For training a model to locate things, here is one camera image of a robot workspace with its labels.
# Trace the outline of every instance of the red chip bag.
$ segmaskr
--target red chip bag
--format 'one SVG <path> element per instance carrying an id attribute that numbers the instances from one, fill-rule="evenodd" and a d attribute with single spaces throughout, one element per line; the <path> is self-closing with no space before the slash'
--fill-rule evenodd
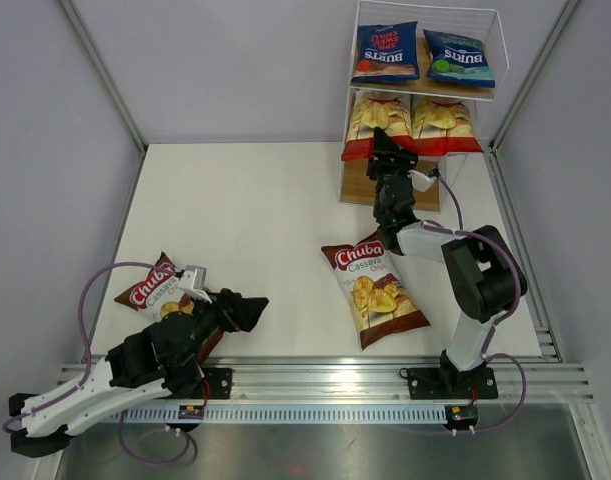
<path id="1" fill-rule="evenodd" d="M 390 333 L 429 325 L 399 280 L 376 233 L 353 245 L 322 247 L 350 303 L 361 348 Z"/>
<path id="2" fill-rule="evenodd" d="M 135 283 L 114 301 L 125 305 L 146 315 L 155 322 L 159 322 L 172 312 L 184 312 L 194 314 L 197 308 L 196 300 L 178 288 L 178 278 L 173 275 L 176 265 L 172 263 L 164 252 L 156 262 L 157 267 L 170 270 L 169 275 L 156 270 L 150 270 L 142 282 Z M 214 350 L 218 342 L 223 338 L 223 331 L 218 330 L 204 344 L 198 354 L 198 361 L 202 363 Z"/>
<path id="3" fill-rule="evenodd" d="M 369 158 L 376 127 L 382 128 L 401 147 L 413 151 L 411 106 L 408 94 L 358 90 L 341 160 Z"/>
<path id="4" fill-rule="evenodd" d="M 359 90 L 341 160 L 369 158 L 376 127 L 400 147 L 421 156 L 483 151 L 474 136 L 469 109 L 460 100 Z"/>

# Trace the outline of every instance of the chip bag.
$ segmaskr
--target chip bag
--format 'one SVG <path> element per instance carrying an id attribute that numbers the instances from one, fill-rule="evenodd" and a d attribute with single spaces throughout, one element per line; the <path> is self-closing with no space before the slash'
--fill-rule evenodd
<path id="1" fill-rule="evenodd" d="M 376 233 L 356 246 L 325 246 L 321 251 L 350 303 L 362 349 L 390 333 L 429 325 Z"/>
<path id="2" fill-rule="evenodd" d="M 344 162 L 368 158 L 374 144 L 374 128 L 385 133 L 403 148 L 411 149 L 411 95 L 358 90 L 347 127 Z"/>
<path id="3" fill-rule="evenodd" d="M 402 83 L 418 79 L 417 23 L 359 26 L 352 82 Z"/>
<path id="4" fill-rule="evenodd" d="M 429 78 L 470 87 L 496 86 L 483 42 L 452 33 L 432 30 L 423 30 L 423 33 L 432 53 L 432 64 L 427 72 Z"/>
<path id="5" fill-rule="evenodd" d="M 129 287 L 114 301 L 142 313 L 154 322 L 161 321 L 172 312 L 193 314 L 200 300 L 193 299 L 178 288 L 179 280 L 173 275 L 176 265 L 164 252 L 161 252 L 156 266 L 169 270 L 171 274 L 150 270 L 145 280 Z M 200 363 L 205 361 L 221 338 L 223 331 L 219 329 L 203 344 L 198 354 Z"/>
<path id="6" fill-rule="evenodd" d="M 483 151 L 474 136 L 469 109 L 451 98 L 414 98 L 412 145 L 419 155 L 437 157 Z"/>

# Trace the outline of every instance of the cable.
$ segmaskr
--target cable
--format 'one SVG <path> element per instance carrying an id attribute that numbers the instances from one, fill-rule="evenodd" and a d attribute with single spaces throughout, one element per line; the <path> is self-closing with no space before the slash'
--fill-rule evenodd
<path id="1" fill-rule="evenodd" d="M 198 455 L 198 446 L 196 445 L 196 440 L 194 440 L 192 438 L 192 436 L 189 433 L 183 432 L 180 429 L 176 429 L 174 430 L 176 432 L 177 435 L 181 435 L 184 439 L 185 439 L 185 446 L 183 447 L 183 450 L 181 450 L 181 452 L 176 455 L 175 457 L 170 458 L 169 460 L 162 460 L 162 461 L 153 461 L 153 460 L 148 460 L 144 457 L 141 457 L 140 455 L 138 455 L 137 453 L 134 453 L 129 446 L 127 445 L 127 442 L 125 442 L 125 437 L 123 436 L 124 433 L 124 425 L 125 425 L 125 416 L 127 415 L 127 410 L 123 410 L 121 412 L 121 420 L 118 424 L 118 443 L 120 444 L 121 448 L 123 449 L 123 451 L 125 452 L 125 454 L 136 460 L 139 461 L 141 463 L 144 463 L 146 465 L 149 465 L 151 467 L 168 467 L 170 465 L 175 464 L 176 462 L 178 462 L 179 460 L 181 460 L 185 454 L 187 453 L 187 451 L 189 450 L 190 445 L 194 448 L 194 454 Z M 153 435 L 154 433 L 160 432 L 160 431 L 171 431 L 168 430 L 168 428 L 160 428 L 160 429 L 156 429 L 156 430 L 152 430 L 150 432 L 147 432 L 147 434 L 139 437 L 137 439 L 137 443 L 141 440 L 143 440 L 144 438 Z"/>
<path id="2" fill-rule="evenodd" d="M 492 324 L 492 328 L 490 328 L 489 332 L 487 332 L 487 336 L 485 337 L 485 340 L 483 341 L 483 345 L 481 346 L 481 357 L 483 358 L 483 360 L 485 360 L 487 363 L 491 363 L 494 360 L 498 359 L 498 358 L 506 358 L 508 359 L 510 362 L 512 362 L 516 368 L 518 369 L 520 375 L 521 375 L 521 384 L 522 384 L 522 388 L 521 388 L 521 396 L 520 399 L 518 401 L 518 404 L 516 405 L 516 408 L 514 409 L 514 411 L 511 413 L 511 415 L 509 415 L 505 420 L 503 420 L 502 422 L 496 424 L 496 425 L 492 425 L 490 427 L 483 427 L 483 428 L 479 428 L 478 430 L 474 430 L 473 427 L 470 427 L 471 430 L 469 431 L 452 431 L 452 435 L 456 435 L 456 434 L 463 434 L 463 433 L 470 433 L 474 434 L 474 433 L 488 433 L 488 432 L 493 432 L 503 426 L 508 425 L 510 422 L 512 422 L 516 416 L 518 415 L 518 413 L 521 411 L 521 409 L 523 408 L 523 405 L 525 404 L 525 398 L 527 397 L 527 376 L 525 374 L 525 369 L 523 368 L 523 366 L 520 364 L 520 362 L 514 358 L 512 355 L 509 355 L 507 353 L 495 353 L 493 355 L 487 356 L 487 350 L 489 348 L 490 343 L 492 342 L 492 338 L 494 337 L 494 333 L 496 331 L 496 327 L 498 327 L 498 325 L 503 322 L 504 320 L 506 320 L 507 318 L 509 318 L 511 315 L 514 314 L 514 312 L 517 310 L 518 305 L 520 303 L 521 300 L 521 282 L 520 282 L 520 276 L 518 274 L 518 268 L 516 266 L 516 264 L 514 263 L 514 259 L 512 258 L 512 256 L 506 252 L 503 248 L 501 248 L 500 245 L 498 245 L 496 242 L 494 242 L 493 240 L 490 240 L 487 237 L 484 237 L 483 235 L 480 235 L 479 233 L 476 232 L 470 232 L 467 230 L 463 230 L 463 215 L 461 212 L 461 207 L 460 204 L 458 202 L 458 199 L 456 198 L 456 194 L 454 193 L 454 191 L 449 187 L 449 185 L 447 184 L 447 182 L 445 181 L 445 179 L 443 177 L 440 176 L 440 174 L 438 175 L 438 180 L 441 182 L 441 184 L 445 187 L 445 189 L 447 190 L 447 193 L 449 193 L 450 197 L 452 197 L 452 200 L 454 201 L 454 205 L 456 206 L 456 212 L 458 213 L 458 224 L 459 224 L 459 230 L 456 231 L 452 231 L 448 228 L 443 227 L 440 223 L 435 222 L 433 220 L 425 220 L 422 222 L 422 228 L 428 231 L 432 231 L 432 232 L 437 232 L 437 233 L 447 233 L 447 234 L 454 234 L 454 235 L 464 235 L 470 238 L 474 238 L 480 242 L 486 243 L 487 245 L 489 245 L 494 251 L 496 251 L 501 257 L 503 257 L 503 260 L 505 260 L 505 262 L 507 263 L 507 265 L 509 266 L 509 269 L 512 273 L 512 279 L 514 281 L 514 300 L 512 302 L 512 305 L 510 306 L 509 310 L 507 310 L 507 312 L 505 312 L 504 314 L 502 314 L 501 316 L 499 316 L 498 318 L 496 318 L 495 320 L 493 320 L 493 324 Z M 403 369 L 399 370 L 398 375 L 402 378 L 406 378 L 401 374 L 401 371 Z M 474 392 L 474 395 L 472 397 L 472 401 L 470 403 L 470 405 L 474 404 L 474 402 L 476 401 L 476 396 L 477 396 L 477 392 Z M 432 435 L 432 434 L 438 434 L 438 432 L 424 432 L 424 431 L 416 431 L 415 433 L 420 433 L 420 434 L 427 434 L 427 435 Z"/>
<path id="3" fill-rule="evenodd" d="M 451 432 L 448 430 L 415 430 L 415 429 L 408 429 L 408 428 L 399 428 L 399 427 L 391 426 L 391 425 L 389 426 L 389 428 L 392 428 L 394 430 L 399 430 L 405 433 L 412 433 L 415 435 L 430 435 L 430 436 L 453 435 L 454 436 L 454 435 L 473 435 L 475 433 L 490 433 L 502 427 L 506 427 L 507 425 L 509 425 L 511 422 L 514 421 L 518 413 L 522 410 L 523 406 L 525 405 L 525 398 L 527 397 L 527 375 L 525 374 L 525 369 L 519 363 L 519 361 L 516 360 L 516 358 L 514 358 L 512 355 L 509 355 L 507 353 L 495 353 L 494 355 L 490 355 L 486 361 L 488 363 L 491 363 L 494 360 L 497 360 L 499 358 L 505 358 L 516 366 L 516 368 L 518 369 L 518 372 L 521 375 L 521 385 L 522 385 L 521 396 L 520 396 L 520 399 L 518 400 L 518 404 L 516 405 L 516 408 L 507 418 L 505 418 L 501 422 L 497 423 L 496 425 L 491 425 L 489 427 L 482 427 L 482 428 L 477 428 L 473 430 L 458 430 L 458 431 L 451 431 Z"/>
<path id="4" fill-rule="evenodd" d="M 486 355 L 487 355 L 487 349 L 489 348 L 489 345 L 492 342 L 492 338 L 494 337 L 494 333 L 496 331 L 496 327 L 498 327 L 498 325 L 502 321 L 504 321 L 505 319 L 507 319 L 508 317 L 513 315 L 514 312 L 516 311 L 516 309 L 518 308 L 518 304 L 520 303 L 520 300 L 521 300 L 521 281 L 520 281 L 520 277 L 518 275 L 518 268 L 516 267 L 516 264 L 514 263 L 514 260 L 509 255 L 509 253 L 507 253 L 503 248 L 501 248 L 500 245 L 498 245 L 496 242 L 494 242 L 493 240 L 490 240 L 487 237 L 484 237 L 483 235 L 481 235 L 479 233 L 470 232 L 470 231 L 467 231 L 467 230 L 455 230 L 455 231 L 452 231 L 449 228 L 445 228 L 442 225 L 440 225 L 439 223 L 431 221 L 431 220 L 425 220 L 423 222 L 423 227 L 422 228 L 424 230 L 428 230 L 430 232 L 448 233 L 448 234 L 454 234 L 454 235 L 463 235 L 463 236 L 466 236 L 466 237 L 474 238 L 474 239 L 476 239 L 476 240 L 478 240 L 480 242 L 486 243 L 493 250 L 495 250 L 501 257 L 503 257 L 503 260 L 505 260 L 505 262 L 509 266 L 510 271 L 512 272 L 512 278 L 514 280 L 514 301 L 512 302 L 512 305 L 510 306 L 509 310 L 507 310 L 507 312 L 505 312 L 504 314 L 502 314 L 500 317 L 496 318 L 493 321 L 492 328 L 490 328 L 489 332 L 487 332 L 487 337 L 485 337 L 485 341 L 483 342 L 483 346 L 481 347 L 481 356 L 483 356 L 483 358 L 485 358 Z"/>
<path id="5" fill-rule="evenodd" d="M 452 190 L 452 188 L 447 184 L 447 181 L 445 181 L 445 179 L 443 178 L 443 176 L 440 173 L 438 174 L 438 181 L 441 182 L 441 185 L 445 187 L 445 190 L 447 191 L 449 196 L 452 197 L 452 201 L 454 202 L 454 206 L 456 207 L 456 214 L 458 215 L 458 228 L 462 230 L 463 229 L 463 212 L 461 210 L 461 204 L 458 203 L 458 199 L 456 198 L 456 194 L 454 193 L 454 190 Z"/>
<path id="6" fill-rule="evenodd" d="M 83 372 L 83 376 L 81 377 L 81 380 L 78 382 L 78 384 L 72 388 L 70 388 L 69 390 L 67 390 L 66 392 L 62 393 L 61 395 L 59 395 L 56 398 L 53 398 L 52 400 L 45 402 L 42 405 L 39 405 L 37 407 L 34 407 L 30 413 L 21 413 L 19 415 L 16 415 L 15 417 L 9 418 L 5 423 L 3 423 L 3 431 L 5 433 L 13 433 L 15 430 L 12 430 L 11 428 L 9 428 L 9 426 L 14 423 L 17 422 L 19 420 L 22 420 L 25 417 L 28 417 L 31 414 L 40 412 L 42 410 L 45 410 L 48 407 L 51 407 L 52 405 L 57 404 L 58 402 L 66 399 L 67 397 L 69 397 L 70 395 L 72 395 L 74 392 L 76 392 L 80 387 L 82 387 L 83 385 L 85 385 L 85 382 L 87 381 L 87 379 L 89 378 L 91 371 L 92 371 L 92 347 L 89 341 L 89 337 L 87 336 L 87 332 L 85 331 L 85 321 L 84 321 L 84 317 L 83 317 L 83 307 L 85 305 L 85 297 L 87 296 L 87 293 L 90 289 L 90 287 L 92 286 L 92 284 L 94 283 L 94 281 L 100 277 L 101 275 L 103 275 L 105 272 L 109 272 L 110 270 L 114 269 L 114 268 L 118 268 L 118 267 L 143 267 L 143 268 L 147 268 L 149 270 L 154 270 L 157 272 L 162 272 L 162 273 L 171 273 L 171 274 L 175 274 L 176 272 L 174 271 L 170 271 L 169 269 L 163 268 L 163 267 L 159 267 L 157 265 L 151 265 L 149 263 L 142 263 L 142 262 L 118 262 L 118 263 L 112 263 L 109 264 L 103 268 L 101 268 L 99 271 L 97 271 L 94 275 L 92 275 L 90 277 L 90 279 L 87 281 L 87 283 L 85 284 L 85 286 L 83 287 L 83 290 L 81 291 L 81 296 L 78 300 L 78 330 L 81 334 L 81 339 L 83 340 L 83 346 L 85 347 L 85 371 Z"/>

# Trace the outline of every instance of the white table surface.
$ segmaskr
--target white table surface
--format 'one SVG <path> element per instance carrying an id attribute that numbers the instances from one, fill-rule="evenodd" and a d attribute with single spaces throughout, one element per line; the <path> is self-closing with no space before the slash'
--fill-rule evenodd
<path id="1" fill-rule="evenodd" d="M 444 265 L 412 257 L 395 263 L 432 326 L 360 349 L 348 300 L 320 252 L 376 228 L 371 207 L 338 202 L 341 149 L 340 143 L 151 145 L 116 260 L 154 262 L 162 250 L 179 267 L 207 267 L 211 289 L 268 297 L 254 331 L 226 334 L 212 356 L 436 356 L 449 345 L 460 310 Z M 482 155 L 448 158 L 446 176 L 466 228 L 492 224 L 504 235 Z M 417 216 L 456 226 L 449 200 L 441 213 Z M 150 323 L 114 302 L 146 273 L 120 268 L 111 274 L 94 353 Z M 499 328 L 490 348 L 498 351 L 540 356 L 524 299 Z"/>

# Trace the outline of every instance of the wooden shelf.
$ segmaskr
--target wooden shelf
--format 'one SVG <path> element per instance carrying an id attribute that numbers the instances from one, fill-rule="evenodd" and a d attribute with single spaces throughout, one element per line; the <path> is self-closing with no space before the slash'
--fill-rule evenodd
<path id="1" fill-rule="evenodd" d="M 435 162 L 420 160 L 418 169 L 429 170 Z M 357 203 L 359 205 L 374 205 L 374 189 L 376 182 L 370 180 L 367 171 L 367 159 L 343 162 L 343 182 L 341 185 L 341 202 Z M 416 210 L 438 212 L 441 209 L 440 190 L 438 182 L 426 192 L 414 190 Z"/>

